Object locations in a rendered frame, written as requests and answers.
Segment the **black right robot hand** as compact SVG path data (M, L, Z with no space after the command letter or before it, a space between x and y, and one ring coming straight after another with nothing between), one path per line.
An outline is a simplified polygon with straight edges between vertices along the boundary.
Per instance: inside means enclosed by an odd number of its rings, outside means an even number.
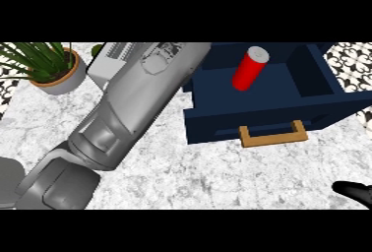
M366 186L361 183L349 181L335 181L330 189L372 210L372 185Z

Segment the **navy blue drawer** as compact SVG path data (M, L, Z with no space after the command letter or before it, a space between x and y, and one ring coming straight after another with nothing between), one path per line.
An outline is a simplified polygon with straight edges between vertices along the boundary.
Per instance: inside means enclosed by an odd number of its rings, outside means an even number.
M290 132L301 120L308 131L321 130L372 105L372 91L348 93L324 61L329 42L308 42L284 63L270 63L243 92L233 87L234 68L203 70L202 65L183 90L193 107L183 111L190 144L239 137L246 126L253 136Z

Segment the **red can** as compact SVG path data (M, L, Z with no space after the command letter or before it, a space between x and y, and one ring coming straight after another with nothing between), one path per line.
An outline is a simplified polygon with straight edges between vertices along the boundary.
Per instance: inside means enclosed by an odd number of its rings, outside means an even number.
M268 59L268 52L264 48L259 46L248 47L231 75L231 86L239 91L246 91L249 89Z

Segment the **navy blue cabinet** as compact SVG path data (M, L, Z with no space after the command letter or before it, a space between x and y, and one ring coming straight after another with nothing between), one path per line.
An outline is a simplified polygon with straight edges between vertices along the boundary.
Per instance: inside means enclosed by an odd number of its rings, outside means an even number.
M251 46L258 46L268 52L270 63L284 63L295 49L305 45L307 42L214 42L202 69L234 68Z

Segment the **white ridged appliance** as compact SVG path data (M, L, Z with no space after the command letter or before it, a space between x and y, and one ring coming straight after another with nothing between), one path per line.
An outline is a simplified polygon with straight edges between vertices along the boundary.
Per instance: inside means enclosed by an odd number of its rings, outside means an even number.
M118 71L143 46L141 42L106 42L87 67L87 76L100 89L104 89Z

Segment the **grey and terracotta plant pot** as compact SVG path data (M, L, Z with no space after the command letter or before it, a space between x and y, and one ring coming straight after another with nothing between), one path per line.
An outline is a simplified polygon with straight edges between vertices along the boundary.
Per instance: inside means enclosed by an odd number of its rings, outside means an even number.
M31 81L31 84L38 87L48 95L63 95L72 92L85 79L85 68L87 65L76 54L72 51L73 55L73 65L69 72L51 83L41 84L35 81Z

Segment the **grey rounded robot body part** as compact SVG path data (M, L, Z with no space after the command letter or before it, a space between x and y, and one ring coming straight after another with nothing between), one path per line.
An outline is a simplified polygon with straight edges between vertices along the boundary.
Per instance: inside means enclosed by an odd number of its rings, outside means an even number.
M16 193L25 178L22 164L11 158L0 157L0 209L11 209L20 198Z

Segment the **green leafy plant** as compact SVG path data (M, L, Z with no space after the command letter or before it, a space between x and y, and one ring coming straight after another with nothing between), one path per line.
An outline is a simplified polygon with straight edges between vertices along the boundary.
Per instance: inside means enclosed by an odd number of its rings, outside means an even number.
M0 42L0 66L16 71L14 79L50 84L78 64L72 48L59 42Z

